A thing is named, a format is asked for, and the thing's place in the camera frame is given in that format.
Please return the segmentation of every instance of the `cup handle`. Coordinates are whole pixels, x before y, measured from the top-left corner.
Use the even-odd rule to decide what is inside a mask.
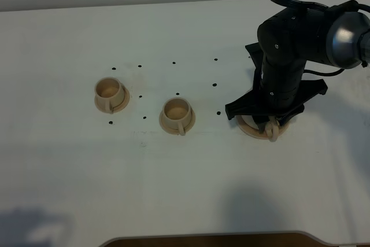
[[[179,126],[180,135],[184,136],[185,135],[185,130],[184,130],[184,127],[183,127],[183,123],[179,122],[178,126]]]
[[[113,114],[113,108],[112,106],[110,105],[110,102],[109,101],[106,101],[105,102],[105,111],[107,111],[108,113],[110,114]]]

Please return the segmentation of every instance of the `white table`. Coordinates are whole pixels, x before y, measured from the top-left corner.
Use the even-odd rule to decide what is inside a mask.
[[[325,78],[327,95],[276,143],[225,115],[251,88],[244,45],[281,9],[227,0],[0,13],[0,244],[280,231],[370,242],[370,69]],[[94,106],[105,76],[131,93],[113,115]],[[185,137],[158,122],[176,93],[197,116]]]

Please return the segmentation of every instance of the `beige cup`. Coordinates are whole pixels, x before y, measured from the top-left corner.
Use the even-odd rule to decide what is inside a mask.
[[[95,85],[95,105],[105,113],[122,110],[128,104],[130,93],[116,78],[103,78]]]
[[[163,106],[160,123],[168,133],[185,135],[195,122],[190,104],[183,98],[171,98]]]

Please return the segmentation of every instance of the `beige saucer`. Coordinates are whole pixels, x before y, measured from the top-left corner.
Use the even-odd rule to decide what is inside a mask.
[[[190,123],[186,127],[184,127],[184,131],[188,132],[193,127],[194,123],[195,123],[195,113],[193,110],[191,110],[191,120],[190,120]],[[161,112],[160,114],[160,125],[161,125],[161,128],[167,133],[174,134],[174,135],[180,134],[179,130],[174,130],[173,128],[169,128],[165,125],[163,121],[163,112]]]
[[[270,139],[269,136],[267,135],[266,131],[263,133],[260,133],[259,130],[256,130],[255,128],[251,127],[248,125],[242,118],[242,116],[237,115],[235,116],[236,118],[236,123],[240,127],[240,129],[247,135],[257,138],[257,139]],[[279,136],[282,135],[285,130],[287,130],[289,126],[289,122],[286,123],[283,127],[279,127]]]
[[[116,106],[116,107],[114,107],[113,108],[113,112],[112,113],[116,113],[116,112],[118,112],[118,111],[121,111],[122,109],[124,109],[127,105],[128,105],[128,102],[130,101],[130,92],[127,90],[127,88],[121,83],[121,85],[122,85],[122,88],[123,88],[123,90],[124,90],[124,93],[125,93],[125,97],[124,97],[124,99],[123,99],[123,102],[120,104],[120,105],[118,105],[118,106]],[[97,103],[97,97],[95,96],[95,106],[101,111],[101,112],[104,112],[104,113],[107,113],[107,114],[110,114],[109,112],[107,112],[107,111],[105,111],[105,110],[103,110],[99,105],[98,105],[98,103]]]

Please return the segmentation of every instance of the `cup rim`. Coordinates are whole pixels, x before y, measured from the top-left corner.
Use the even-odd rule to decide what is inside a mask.
[[[97,93],[97,87],[98,87],[99,83],[100,83],[101,81],[103,81],[103,80],[106,80],[106,79],[113,79],[113,80],[114,80],[115,82],[117,82],[117,83],[118,83],[118,85],[119,85],[119,89],[117,90],[117,92],[116,92],[114,95],[112,95],[112,96],[110,96],[110,97],[107,97],[107,98],[102,97],[101,95],[99,95],[99,94]],[[122,84],[121,84],[121,82],[120,82],[117,78],[113,78],[113,77],[108,76],[108,77],[106,77],[106,78],[102,78],[102,79],[100,79],[99,81],[97,81],[97,83],[95,84],[95,87],[94,87],[94,93],[95,93],[96,97],[98,97],[98,98],[102,98],[102,99],[110,99],[110,98],[114,98],[114,97],[115,97],[115,96],[120,92],[120,88],[122,88]]]
[[[188,110],[187,110],[187,112],[186,112],[186,114],[182,117],[182,118],[180,118],[180,119],[177,119],[177,120],[174,120],[174,119],[171,119],[170,117],[168,117],[167,115],[166,115],[166,113],[164,112],[164,108],[166,107],[166,105],[168,105],[171,101],[174,101],[174,100],[176,100],[176,99],[180,99],[180,100],[182,100],[182,101],[184,101],[186,104],[187,104],[187,107],[188,107]],[[169,100],[167,100],[166,102],[165,102],[165,104],[163,105],[163,108],[162,108],[162,114],[163,114],[163,116],[166,118],[166,119],[168,119],[168,120],[170,120],[170,121],[172,121],[172,122],[179,122],[179,121],[183,121],[186,117],[188,117],[189,116],[189,114],[191,114],[191,106],[190,106],[190,104],[189,104],[189,102],[186,100],[186,99],[184,99],[184,98],[179,98],[179,97],[177,97],[177,98],[170,98]]]

